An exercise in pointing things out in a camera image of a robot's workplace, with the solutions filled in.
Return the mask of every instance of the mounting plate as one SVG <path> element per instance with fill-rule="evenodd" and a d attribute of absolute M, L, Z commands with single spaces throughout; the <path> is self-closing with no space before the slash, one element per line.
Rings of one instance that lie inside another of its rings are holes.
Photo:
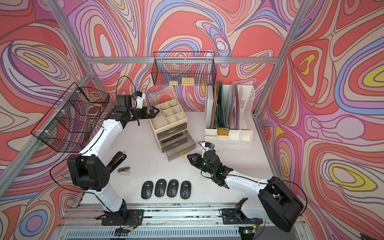
<path fill-rule="evenodd" d="M 136 218 L 137 218 L 137 225 L 140 226 L 143 220 L 143 214 L 144 210 L 143 209 L 128 209 L 128 220 L 126 222 L 121 222 L 117 219 L 103 219 L 103 222 L 101 223 L 102 226 L 134 226 L 136 224 Z"/>
<path fill-rule="evenodd" d="M 253 224 L 253 220 L 247 218 L 245 222 L 239 222 L 239 220 L 236 218 L 235 209 L 221 209 L 222 213 L 222 219 L 223 219 L 223 224 Z"/>

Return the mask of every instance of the black cable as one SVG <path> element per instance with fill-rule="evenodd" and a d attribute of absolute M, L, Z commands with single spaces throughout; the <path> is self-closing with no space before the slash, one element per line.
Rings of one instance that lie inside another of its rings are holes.
<path fill-rule="evenodd" d="M 124 75 L 124 76 L 121 76 L 121 77 L 118 79 L 118 83 L 116 84 L 116 92 L 115 92 L 115 96 L 117 96 L 117 94 L 118 94 L 119 81 L 120 81 L 120 79 L 122 79 L 123 77 L 126 77 L 126 78 L 128 78 L 128 79 L 131 81 L 131 83 L 132 83 L 132 85 L 133 85 L 133 88 L 135 89 L 135 92 L 137 92 L 137 91 L 136 91 L 135 84 L 133 84 L 132 80 L 131 80 L 128 76 L 125 76 L 125 75 Z M 135 100 L 135 103 L 136 103 L 136 105 L 135 105 L 134 108 L 136 108 L 136 107 L 137 107 L 136 97 L 133 96 L 133 99 Z"/>
<path fill-rule="evenodd" d="M 305 194 L 304 190 L 295 182 L 292 182 L 292 181 L 288 181 L 288 180 L 281 180 L 281 181 L 277 181 L 277 182 L 274 182 L 274 183 L 278 183 L 278 182 L 290 182 L 290 183 L 293 183 L 294 185 L 298 186 L 300 188 L 300 190 L 304 193 L 304 197 L 305 197 L 305 208 L 304 210 L 300 213 L 299 216 L 301 216 L 305 210 L 307 210 L 307 206 L 308 206 L 308 198 L 307 198 L 307 195 Z"/>
<path fill-rule="evenodd" d="M 255 181 L 253 179 L 250 179 L 250 178 L 247 178 L 247 177 L 243 177 L 243 176 L 240 176 L 240 175 L 228 174 L 227 176 L 242 177 L 242 178 L 248 179 L 249 181 L 256 182 L 256 183 L 259 183 L 259 184 L 265 184 L 265 185 L 269 184 L 269 183 L 264 183 L 264 182 L 258 182 L 258 181 Z"/>
<path fill-rule="evenodd" d="M 76 156 L 73 156 L 73 157 L 68 157 L 68 158 L 63 159 L 62 161 L 60 161 L 59 163 L 57 163 L 56 165 L 54 165 L 54 166 L 50 169 L 50 171 L 49 171 L 49 175 L 51 176 L 52 180 L 53 180 L 57 185 L 59 185 L 60 187 L 66 189 L 66 190 L 68 190 L 68 191 L 71 191 L 71 192 L 78 192 L 78 193 L 89 193 L 89 194 L 93 194 L 93 195 L 94 195 L 94 196 L 101 202 L 101 204 L 102 204 L 105 208 L 107 208 L 110 212 L 112 212 L 112 210 L 109 209 L 109 208 L 107 207 L 107 205 L 105 205 L 105 204 L 104 204 L 104 203 L 97 197 L 97 195 L 96 195 L 95 193 L 93 193 L 93 192 L 87 192 L 87 191 L 75 191 L 75 190 L 68 189 L 68 188 L 62 186 L 61 184 L 59 184 L 59 183 L 53 178 L 53 176 L 52 176 L 52 169 L 54 169 L 57 165 L 59 165 L 60 163 L 64 162 L 65 160 L 68 160 L 68 159 L 70 159 L 70 158 L 79 157 L 79 156 L 85 154 L 86 152 L 88 152 L 89 149 L 91 149 L 91 148 L 97 143 L 97 141 L 101 138 L 102 134 L 104 133 L 104 130 L 105 130 L 105 128 L 103 127 L 103 131 L 101 132 L 100 136 L 99 136 L 99 137 L 97 138 L 97 140 L 92 144 L 92 146 L 90 146 L 90 147 L 88 148 L 87 151 L 83 152 L 82 154 L 79 154 L 79 155 L 76 155 Z M 119 221 L 119 225 L 120 225 L 120 228 L 121 228 L 121 222 L 120 222 L 119 216 L 118 216 L 116 213 L 115 213 L 115 215 L 116 215 L 117 220 Z"/>
<path fill-rule="evenodd" d="M 208 178 L 208 179 L 211 179 L 211 178 L 212 178 L 212 177 L 206 177 L 206 176 L 204 176 L 204 175 L 203 175 L 203 170 L 201 170 L 200 175 L 203 176 L 203 177 L 205 177 L 205 178 Z"/>
<path fill-rule="evenodd" d="M 85 151 L 85 152 L 83 152 L 82 154 L 79 154 L 79 155 L 76 155 L 76 156 L 73 156 L 73 157 L 68 157 L 68 158 L 65 158 L 65 159 L 63 159 L 62 161 L 60 161 L 60 162 L 58 162 L 56 165 L 54 165 L 50 170 L 49 170 L 49 175 L 51 176 L 51 178 L 52 178 L 52 180 L 57 184 L 57 185 L 59 185 L 60 187 L 62 187 L 62 188 L 64 188 L 65 190 L 68 190 L 68 191 L 71 191 L 71 192 L 78 192 L 78 193 L 91 193 L 91 192 L 85 192 L 85 191 L 75 191 L 75 190 L 71 190 L 71 189 L 68 189 L 68 188 L 66 188 L 66 187 L 64 187 L 64 186 L 62 186 L 61 184 L 59 184 L 54 178 L 53 178 L 53 176 L 52 176 L 52 170 L 55 168 L 55 167 L 57 167 L 57 165 L 59 165 L 60 163 L 62 163 L 62 162 L 64 162 L 65 160 L 67 160 L 67 159 L 70 159 L 70 158 L 75 158 L 75 157 L 79 157 L 79 156 L 81 156 L 81 155 L 83 155 L 83 154 L 85 154 L 86 152 L 88 152 L 89 151 L 89 149 L 91 149 L 96 143 L 97 143 L 97 141 L 100 139 L 100 137 L 101 137 L 101 135 L 103 134 L 103 132 L 104 132 L 104 129 L 103 129 L 103 131 L 101 132 L 101 134 L 100 134 L 100 136 L 97 138 L 97 140 L 92 144 L 92 146 L 90 147 L 90 148 L 88 148 L 88 150 L 87 151 Z"/>
<path fill-rule="evenodd" d="M 265 229 L 265 223 L 266 223 L 266 220 L 264 219 L 264 227 L 263 227 L 263 230 L 261 231 L 261 233 L 259 235 L 257 235 L 256 237 L 253 237 L 252 240 L 255 240 L 256 238 L 260 237 L 260 235 L 263 233 L 264 229 Z"/>

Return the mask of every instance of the vent grille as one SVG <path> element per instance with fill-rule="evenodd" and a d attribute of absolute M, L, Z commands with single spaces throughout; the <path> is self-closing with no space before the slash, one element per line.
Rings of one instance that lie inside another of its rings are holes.
<path fill-rule="evenodd" d="M 140 239 L 156 237 L 156 239 L 180 237 L 234 237 L 239 239 L 238 227 L 178 227 L 178 228 L 137 228 L 133 232 L 121 234 L 123 239 Z M 115 230 L 105 229 L 68 229 L 65 239 L 108 239 L 118 238 Z"/>

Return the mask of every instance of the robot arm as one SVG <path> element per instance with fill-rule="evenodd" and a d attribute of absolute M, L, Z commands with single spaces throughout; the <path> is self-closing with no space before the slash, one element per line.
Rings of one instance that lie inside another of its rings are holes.
<path fill-rule="evenodd" d="M 259 198 L 262 207 L 260 203 L 248 199 L 240 201 L 237 211 L 239 218 L 269 218 L 283 231 L 292 229 L 303 210 L 303 204 L 283 181 L 277 177 L 267 180 L 243 175 L 224 166 L 211 143 L 206 142 L 203 148 L 204 157 L 198 153 L 187 156 L 194 167 L 210 173 L 212 181 L 221 187 L 237 189 Z"/>
<path fill-rule="evenodd" d="M 108 183 L 110 173 L 126 155 L 118 152 L 107 164 L 107 149 L 128 122 L 154 118 L 159 113 L 153 106 L 149 110 L 142 106 L 145 94 L 136 92 L 133 97 L 137 102 L 136 108 L 132 108 L 132 96 L 117 95 L 117 106 L 105 117 L 103 127 L 80 155 L 73 155 L 67 160 L 73 184 L 94 194 L 104 206 L 102 225 L 124 224 L 129 217 L 124 199 Z M 269 218 L 277 227 L 289 232 L 303 209 L 303 204 L 293 192 L 279 178 L 257 179 L 223 166 L 215 151 L 211 150 L 211 144 L 205 145 L 204 157 L 200 154 L 188 155 L 190 163 L 210 173 L 211 179 L 219 186 L 258 197 L 262 203 L 261 207 L 259 203 L 252 204 L 243 199 L 238 204 L 239 214 L 247 218 Z"/>
<path fill-rule="evenodd" d="M 132 97 L 136 107 L 132 108 Z M 102 128 L 91 142 L 80 151 L 79 155 L 72 155 L 67 160 L 72 182 L 87 193 L 95 195 L 104 208 L 103 223 L 110 225 L 123 224 L 128 219 L 128 211 L 124 199 L 119 197 L 109 183 L 110 173 L 126 158 L 118 152 L 108 163 L 105 158 L 108 148 L 116 136 L 130 121 L 154 118 L 159 110 L 153 106 L 149 109 L 142 106 L 145 94 L 135 92 L 131 95 L 117 95 L 117 106 L 104 119 Z"/>

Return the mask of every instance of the metal bar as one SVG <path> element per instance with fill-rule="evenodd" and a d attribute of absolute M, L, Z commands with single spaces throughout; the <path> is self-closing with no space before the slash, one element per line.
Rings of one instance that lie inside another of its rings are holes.
<path fill-rule="evenodd" d="M 47 5 L 51 9 L 51 12 L 53 16 L 55 17 L 57 23 L 63 30 L 64 36 L 67 41 L 69 41 L 75 50 L 78 58 L 80 59 L 81 63 L 84 65 L 85 69 L 88 72 L 93 73 L 94 75 L 94 84 L 97 87 L 97 89 L 107 92 L 103 83 L 101 82 L 99 76 L 95 73 L 93 67 L 88 63 L 86 59 L 86 54 L 83 48 L 81 47 L 81 44 L 76 37 L 76 34 L 74 33 L 70 22 L 68 21 L 67 17 L 65 16 L 65 13 L 63 12 L 62 8 L 60 7 L 57 0 L 46 0 Z M 113 105 L 111 102 L 109 102 L 109 107 L 112 108 Z"/>
<path fill-rule="evenodd" d="M 76 52 L 81 63 L 84 65 L 87 71 L 90 70 L 87 60 L 85 59 L 85 52 L 83 51 L 81 44 L 76 37 L 67 17 L 65 16 L 63 10 L 61 9 L 57 0 L 46 0 L 47 5 L 51 9 L 53 16 L 55 17 L 57 23 L 60 25 L 63 30 L 64 36 L 67 41 L 69 41 Z"/>
<path fill-rule="evenodd" d="M 263 131 L 262 131 L 260 122 L 257 119 L 256 114 L 255 114 L 255 116 L 253 116 L 253 121 L 255 122 L 257 133 L 259 134 L 260 140 L 262 141 L 264 152 L 265 152 L 266 158 L 268 160 L 269 166 L 271 167 L 272 174 L 274 176 L 279 177 L 281 179 L 280 172 L 277 171 L 277 165 L 276 165 L 276 162 L 275 162 L 275 160 L 273 158 L 273 153 L 270 152 L 270 148 L 269 148 L 268 142 L 267 142 L 264 134 L 262 133 Z"/>
<path fill-rule="evenodd" d="M 95 63 L 153 63 L 154 57 L 87 57 L 88 64 Z M 188 57 L 188 59 L 206 59 L 205 57 Z M 277 57 L 215 57 L 215 63 L 277 63 Z"/>
<path fill-rule="evenodd" d="M 92 73 L 87 73 L 78 83 L 78 86 L 87 86 L 91 79 Z M 65 99 L 59 104 L 56 108 L 56 111 L 48 118 L 47 121 L 41 126 L 40 129 L 45 129 L 47 125 L 53 120 L 57 114 L 57 110 L 60 110 L 64 104 L 71 97 L 73 92 L 70 92 Z M 23 170 L 25 165 L 29 162 L 31 157 L 35 154 L 38 148 L 41 146 L 42 142 L 31 136 L 29 142 L 23 147 L 23 149 L 17 154 L 17 156 L 12 160 L 12 162 L 4 169 L 3 173 L 0 175 L 0 197 L 7 191 L 9 186 L 13 183 L 13 180 L 19 175 Z"/>
<path fill-rule="evenodd" d="M 263 88 L 263 91 L 261 92 L 260 98 L 257 101 L 255 113 L 259 112 L 262 103 L 265 101 L 265 98 L 269 95 L 269 92 L 271 90 L 272 84 L 274 83 L 275 79 L 278 77 L 278 72 L 283 65 L 285 56 L 288 53 L 288 50 L 296 36 L 297 31 L 299 30 L 299 27 L 305 17 L 305 14 L 307 13 L 309 7 L 311 6 L 313 0 L 302 0 L 300 3 L 299 8 L 297 9 L 296 15 L 292 21 L 291 27 L 288 31 L 288 34 L 283 42 L 283 45 L 281 47 L 281 50 L 278 55 L 278 62 L 276 63 L 275 67 L 271 70 L 271 74 L 269 78 L 267 79 L 267 82 L 265 84 L 265 87 Z"/>

